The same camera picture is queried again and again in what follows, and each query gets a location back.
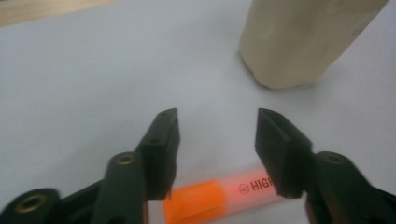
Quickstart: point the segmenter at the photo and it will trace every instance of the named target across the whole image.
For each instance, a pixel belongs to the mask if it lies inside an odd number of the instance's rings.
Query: white table
[[[0,28],[0,208],[30,189],[62,196],[103,177],[154,116],[177,107],[175,187],[261,163],[257,109],[396,194],[396,1],[312,85],[271,91],[237,52],[249,1],[119,1]],[[163,223],[161,203],[151,223]],[[307,223],[304,199],[211,223]]]

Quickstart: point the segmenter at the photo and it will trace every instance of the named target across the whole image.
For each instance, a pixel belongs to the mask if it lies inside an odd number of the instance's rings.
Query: marker
[[[280,199],[265,169],[172,190],[163,200],[167,224],[192,224],[224,217]]]

